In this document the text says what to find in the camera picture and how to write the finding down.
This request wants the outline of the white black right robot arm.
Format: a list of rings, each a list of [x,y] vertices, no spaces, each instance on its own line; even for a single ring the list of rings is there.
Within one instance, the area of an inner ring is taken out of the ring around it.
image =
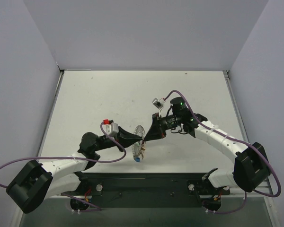
[[[212,187],[238,186],[246,192],[252,192],[271,175],[269,167],[263,161],[266,154],[261,144],[253,144],[258,150],[255,152],[247,145],[229,139],[226,132],[214,128],[206,117],[198,113],[192,115],[182,97],[171,99],[169,110],[172,114],[165,117],[159,113],[152,115],[152,124],[144,140],[163,139],[168,130],[179,127],[180,134],[189,134],[217,149],[234,167],[228,170],[216,168],[205,174],[203,180],[209,181]]]

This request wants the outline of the steel key organiser ring disc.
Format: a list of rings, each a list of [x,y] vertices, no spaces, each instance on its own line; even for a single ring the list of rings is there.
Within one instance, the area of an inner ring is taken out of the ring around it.
[[[142,136],[144,139],[145,130],[141,125],[138,125],[134,130],[134,134]],[[143,139],[142,141],[136,142],[135,144],[132,145],[133,158],[139,157],[140,159],[144,159],[145,142]]]

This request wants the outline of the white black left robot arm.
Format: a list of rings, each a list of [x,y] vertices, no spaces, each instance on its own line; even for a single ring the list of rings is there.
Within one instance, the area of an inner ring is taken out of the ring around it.
[[[119,150],[140,142],[145,134],[142,126],[137,126],[134,133],[129,133],[114,124],[107,125],[106,135],[98,136],[87,132],[82,136],[79,150],[66,159],[38,163],[27,162],[6,188],[6,193],[24,213],[34,211],[41,203],[63,192],[83,194],[88,183],[76,173],[92,168],[100,155],[96,152],[117,146]]]

